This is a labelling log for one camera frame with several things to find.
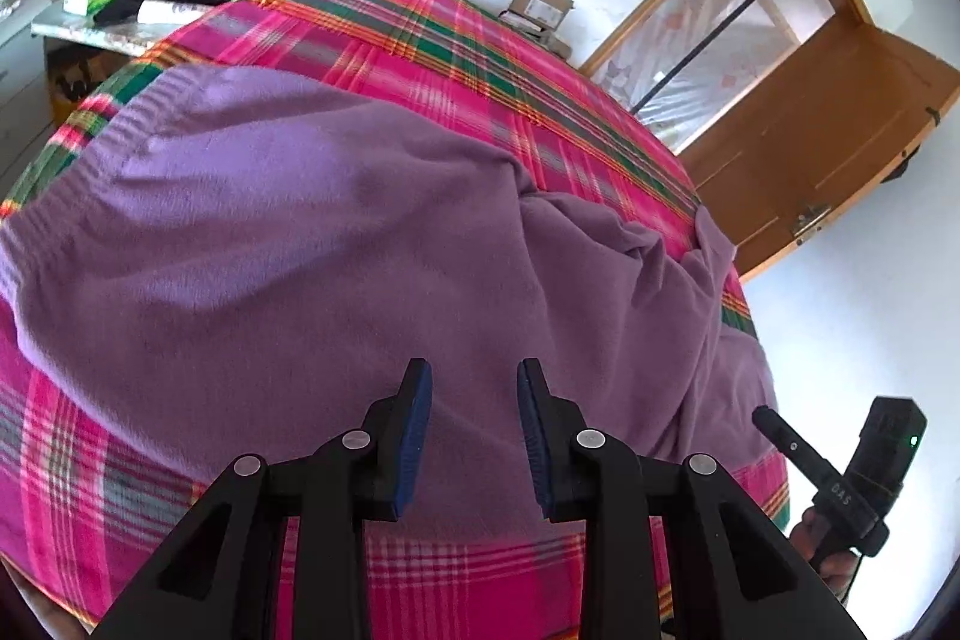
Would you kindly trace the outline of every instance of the black rod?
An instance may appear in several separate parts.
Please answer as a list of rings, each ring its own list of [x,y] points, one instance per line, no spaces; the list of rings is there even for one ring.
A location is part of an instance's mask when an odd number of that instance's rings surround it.
[[[747,9],[749,9],[752,6],[754,1],[756,0],[743,1],[743,3],[740,6],[736,7],[736,9],[734,9],[733,12],[731,12],[730,15],[728,15],[728,17],[725,20],[723,20],[723,23],[720,23],[720,25],[717,25],[717,27],[714,28],[714,30],[712,30],[709,34],[707,34],[707,36],[704,36],[704,38],[700,41],[700,43],[696,47],[694,47],[694,49],[691,49],[690,52],[688,52],[683,57],[683,60],[680,61],[680,63],[678,63],[674,68],[671,68],[671,70],[669,71],[669,74],[666,77],[664,77],[664,79],[661,79],[661,81],[656,83],[656,85],[654,85],[654,87],[651,88],[650,92],[648,92],[647,95],[642,97],[640,101],[637,101],[637,103],[631,107],[630,114],[631,115],[637,114],[637,112],[643,109],[643,107],[645,107],[656,94],[664,90],[664,88],[667,86],[667,83],[669,83],[671,79],[673,79],[675,76],[677,76],[677,74],[683,71],[683,69],[686,67],[687,64],[690,63],[690,61],[692,61],[701,52],[707,49],[710,42],[712,42],[720,34],[722,34],[725,30],[727,30],[727,28],[730,27],[730,24],[734,20],[740,17],[740,15],[742,15],[744,12],[747,11]]]

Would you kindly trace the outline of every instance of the purple fleece cloth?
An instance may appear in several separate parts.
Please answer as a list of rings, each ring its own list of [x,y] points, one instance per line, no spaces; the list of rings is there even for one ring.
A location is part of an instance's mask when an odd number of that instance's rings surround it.
[[[239,453],[312,453],[434,368],[414,496],[385,533],[479,540],[541,520],[515,377],[637,452],[769,447],[760,346],[722,327],[733,246],[699,249],[537,191],[508,153],[419,115],[265,68],[160,76],[0,229],[24,355],[109,431],[211,480]]]

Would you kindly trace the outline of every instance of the cardboard box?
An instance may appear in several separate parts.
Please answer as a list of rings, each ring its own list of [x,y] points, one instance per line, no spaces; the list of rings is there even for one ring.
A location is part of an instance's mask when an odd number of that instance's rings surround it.
[[[563,18],[573,9],[573,0],[513,0],[508,9],[551,31],[557,30]]]
[[[531,23],[530,20],[512,13],[509,9],[501,12],[499,20],[504,25],[509,25],[520,36],[529,39],[535,44],[539,44],[547,52],[552,52],[562,61],[568,61],[573,54],[573,47],[570,47],[563,39],[549,28],[543,28],[541,25]]]

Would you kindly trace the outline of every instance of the human hand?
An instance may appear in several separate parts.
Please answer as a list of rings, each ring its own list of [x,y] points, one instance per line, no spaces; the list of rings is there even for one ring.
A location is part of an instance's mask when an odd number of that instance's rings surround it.
[[[818,521],[821,521],[820,514],[813,507],[808,507],[803,511],[800,523],[791,530],[790,543],[804,561],[810,561],[813,558],[817,545],[823,537],[822,531],[816,528]],[[850,588],[859,562],[860,557],[853,551],[841,551],[839,554],[825,558],[818,574],[838,598],[843,598]]]

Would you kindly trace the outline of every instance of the plaid bedspread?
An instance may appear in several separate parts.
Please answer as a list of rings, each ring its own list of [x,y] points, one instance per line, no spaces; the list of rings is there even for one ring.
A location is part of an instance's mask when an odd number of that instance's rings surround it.
[[[124,68],[20,178],[0,218],[21,209],[165,68],[216,63],[281,68],[392,101],[509,150],[547,191],[607,204],[664,237],[693,242],[697,199],[679,162],[576,71],[464,0],[243,0],[179,30]],[[92,623],[203,491],[140,456],[77,408],[16,350],[0,307],[0,552],[54,600]],[[722,317],[754,333],[731,271]],[[781,527],[780,456],[734,475]],[[661,611],[670,612],[662,530],[654,525]],[[289,636],[288,533],[280,637]],[[575,635],[580,535],[530,545],[368,543],[378,638]]]

